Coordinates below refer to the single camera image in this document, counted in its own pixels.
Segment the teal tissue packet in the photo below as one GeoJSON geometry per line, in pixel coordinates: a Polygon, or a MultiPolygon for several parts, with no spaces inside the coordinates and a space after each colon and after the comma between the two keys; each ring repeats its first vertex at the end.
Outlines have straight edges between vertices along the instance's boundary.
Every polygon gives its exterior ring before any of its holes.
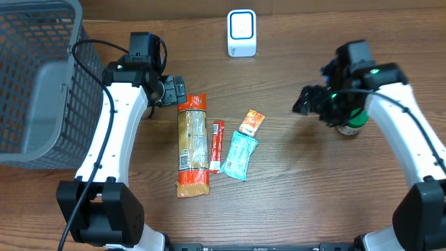
{"type": "Polygon", "coordinates": [[[246,181],[249,160],[258,144],[255,138],[235,131],[231,138],[229,152],[220,168],[220,172],[231,178],[246,181]]]}

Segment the green lid jar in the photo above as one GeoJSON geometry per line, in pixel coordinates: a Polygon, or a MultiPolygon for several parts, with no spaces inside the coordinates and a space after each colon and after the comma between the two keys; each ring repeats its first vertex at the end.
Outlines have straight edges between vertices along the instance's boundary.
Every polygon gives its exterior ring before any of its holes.
{"type": "Polygon", "coordinates": [[[338,125],[336,129],[343,135],[355,135],[369,120],[368,114],[362,109],[355,109],[347,122],[338,125]]]}

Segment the small orange carton box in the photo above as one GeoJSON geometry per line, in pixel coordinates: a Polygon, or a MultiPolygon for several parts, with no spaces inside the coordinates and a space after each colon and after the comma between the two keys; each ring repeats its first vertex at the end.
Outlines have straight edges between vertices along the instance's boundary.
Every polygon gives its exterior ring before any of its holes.
{"type": "Polygon", "coordinates": [[[238,132],[250,137],[256,137],[256,134],[259,131],[259,128],[262,126],[264,120],[264,115],[250,109],[243,122],[240,124],[238,132]]]}

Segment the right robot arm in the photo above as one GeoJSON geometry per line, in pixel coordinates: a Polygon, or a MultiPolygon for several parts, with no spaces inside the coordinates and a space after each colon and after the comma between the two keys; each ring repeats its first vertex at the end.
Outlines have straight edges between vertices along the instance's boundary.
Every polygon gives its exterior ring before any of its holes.
{"type": "Polygon", "coordinates": [[[365,112],[384,134],[409,191],[380,231],[359,235],[350,250],[439,250],[445,247],[445,145],[419,108],[396,63],[377,64],[369,44],[338,47],[321,68],[325,85],[305,86],[293,112],[318,114],[329,127],[348,126],[365,112]]]}

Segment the orange spaghetti pasta packet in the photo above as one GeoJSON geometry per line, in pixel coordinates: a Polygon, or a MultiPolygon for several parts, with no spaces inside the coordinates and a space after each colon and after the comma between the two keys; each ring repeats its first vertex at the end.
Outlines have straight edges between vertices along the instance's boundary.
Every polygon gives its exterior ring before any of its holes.
{"type": "Polygon", "coordinates": [[[208,195],[208,129],[206,94],[187,95],[178,106],[178,181],[177,197],[208,195]]]}

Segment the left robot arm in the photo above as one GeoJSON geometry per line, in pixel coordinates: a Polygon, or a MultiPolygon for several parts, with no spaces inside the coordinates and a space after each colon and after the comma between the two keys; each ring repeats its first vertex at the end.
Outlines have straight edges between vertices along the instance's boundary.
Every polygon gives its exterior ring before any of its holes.
{"type": "Polygon", "coordinates": [[[71,236],[77,243],[108,250],[174,250],[166,234],[151,229],[144,207],[128,187],[130,156],[139,122],[147,109],[186,102],[184,79],[164,75],[167,47],[150,32],[133,32],[123,56],[97,77],[71,54],[103,93],[102,109],[90,148],[73,181],[62,181],[56,200],[66,220],[58,249],[71,236]]]}

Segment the red stick sachet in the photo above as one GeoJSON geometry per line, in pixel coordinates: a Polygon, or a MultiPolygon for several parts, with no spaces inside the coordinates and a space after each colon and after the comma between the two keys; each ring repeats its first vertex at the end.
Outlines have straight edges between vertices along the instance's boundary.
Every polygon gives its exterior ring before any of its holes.
{"type": "Polygon", "coordinates": [[[222,158],[222,141],[224,134],[224,122],[213,122],[213,140],[211,146],[211,157],[209,172],[213,174],[220,173],[221,158],[222,158]]]}

